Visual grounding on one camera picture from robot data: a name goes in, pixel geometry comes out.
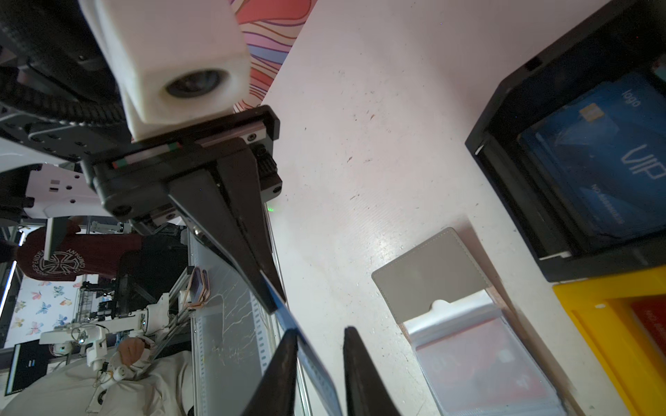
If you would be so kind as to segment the yellow plastic bin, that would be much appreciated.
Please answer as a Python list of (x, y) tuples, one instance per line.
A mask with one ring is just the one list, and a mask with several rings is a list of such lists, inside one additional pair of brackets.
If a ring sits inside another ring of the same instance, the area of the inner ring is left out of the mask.
[(665, 268), (556, 284), (553, 291), (630, 413), (664, 415), (665, 355), (631, 304), (665, 296)]

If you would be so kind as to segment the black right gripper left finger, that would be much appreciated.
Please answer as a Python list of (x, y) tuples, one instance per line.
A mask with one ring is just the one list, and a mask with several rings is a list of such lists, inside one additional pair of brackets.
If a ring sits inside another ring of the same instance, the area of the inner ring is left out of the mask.
[(298, 365), (298, 333), (286, 331), (243, 416), (292, 416)]

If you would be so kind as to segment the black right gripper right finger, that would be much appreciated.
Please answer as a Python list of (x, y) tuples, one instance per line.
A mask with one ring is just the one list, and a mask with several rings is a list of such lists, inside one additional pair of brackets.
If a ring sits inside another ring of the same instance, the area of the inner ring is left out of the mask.
[(354, 327), (344, 330), (343, 362), (348, 415), (400, 415)]

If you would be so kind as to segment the person in white shirt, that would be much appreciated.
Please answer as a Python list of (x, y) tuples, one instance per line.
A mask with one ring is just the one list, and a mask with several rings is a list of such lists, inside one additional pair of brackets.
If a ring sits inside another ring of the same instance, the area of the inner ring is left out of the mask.
[(193, 415), (192, 353), (154, 360), (154, 343), (127, 337), (114, 349), (110, 366), (130, 371), (122, 381), (73, 362), (43, 376), (19, 393), (3, 415)]

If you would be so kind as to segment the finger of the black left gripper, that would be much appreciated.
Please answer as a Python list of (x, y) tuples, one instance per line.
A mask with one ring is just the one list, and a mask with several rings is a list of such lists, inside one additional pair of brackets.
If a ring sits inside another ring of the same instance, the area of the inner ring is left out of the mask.
[(199, 239), (233, 266), (270, 313), (284, 297), (249, 150), (222, 156), (168, 182), (168, 197), (199, 231)]

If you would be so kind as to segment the red VIP card in bin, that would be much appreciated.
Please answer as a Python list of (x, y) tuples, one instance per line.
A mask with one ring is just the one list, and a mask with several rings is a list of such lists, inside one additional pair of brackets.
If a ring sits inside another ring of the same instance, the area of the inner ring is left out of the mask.
[(665, 296), (649, 296), (635, 301), (631, 309), (654, 345), (665, 355)]

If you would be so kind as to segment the black plastic bin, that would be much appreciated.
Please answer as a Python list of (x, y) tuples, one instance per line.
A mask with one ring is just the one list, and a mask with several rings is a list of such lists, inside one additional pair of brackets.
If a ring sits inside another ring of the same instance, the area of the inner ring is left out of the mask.
[(665, 263), (665, 4), (611, 1), (505, 78), (466, 146), (546, 280)]

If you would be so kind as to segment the blue VIP card in bin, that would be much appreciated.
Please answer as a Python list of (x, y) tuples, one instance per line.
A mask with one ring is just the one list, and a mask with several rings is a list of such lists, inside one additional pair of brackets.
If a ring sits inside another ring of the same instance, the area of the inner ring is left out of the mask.
[(665, 229), (665, 86), (645, 72), (605, 81), (517, 142), (574, 215), (614, 240)]

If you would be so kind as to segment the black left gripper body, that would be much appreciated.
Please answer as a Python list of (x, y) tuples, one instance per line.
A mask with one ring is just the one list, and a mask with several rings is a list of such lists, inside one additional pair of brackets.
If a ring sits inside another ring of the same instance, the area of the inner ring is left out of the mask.
[(178, 216), (213, 226), (260, 222), (282, 181), (273, 157), (281, 122), (271, 107), (181, 128), (141, 142), (95, 146), (68, 128), (36, 147), (1, 143), (1, 223), (26, 218), (113, 217), (151, 232)]

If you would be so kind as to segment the blue vip card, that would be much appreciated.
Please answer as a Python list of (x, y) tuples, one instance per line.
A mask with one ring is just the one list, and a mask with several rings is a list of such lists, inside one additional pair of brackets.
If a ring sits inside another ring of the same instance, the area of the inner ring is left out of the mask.
[(276, 311), (274, 314), (277, 321), (283, 330), (294, 329), (298, 339), (298, 359), (304, 367), (305, 373), (309, 376), (312, 385), (319, 399), (321, 400), (327, 414), (343, 416), (343, 411), (338, 398), (335, 384), (331, 379), (328, 371), (324, 367), (318, 357), (315, 349), (310, 344), (310, 341), (305, 336), (305, 333), (300, 328), (298, 321), (295, 319), (288, 306), (286, 305), (282, 296), (279, 295), (274, 285), (269, 281), (265, 272), (261, 272), (261, 276), (269, 289), (272, 300), (276, 304)]
[(645, 72), (605, 81), (517, 142), (574, 215), (614, 240), (665, 229), (665, 86)]

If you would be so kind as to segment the aluminium front rail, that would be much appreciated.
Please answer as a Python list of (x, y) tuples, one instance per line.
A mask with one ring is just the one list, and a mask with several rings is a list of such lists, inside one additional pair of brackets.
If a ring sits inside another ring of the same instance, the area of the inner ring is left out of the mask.
[(255, 394), (282, 329), (238, 272), (188, 235), (189, 263), (205, 271), (210, 297), (191, 319), (196, 415), (241, 415)]

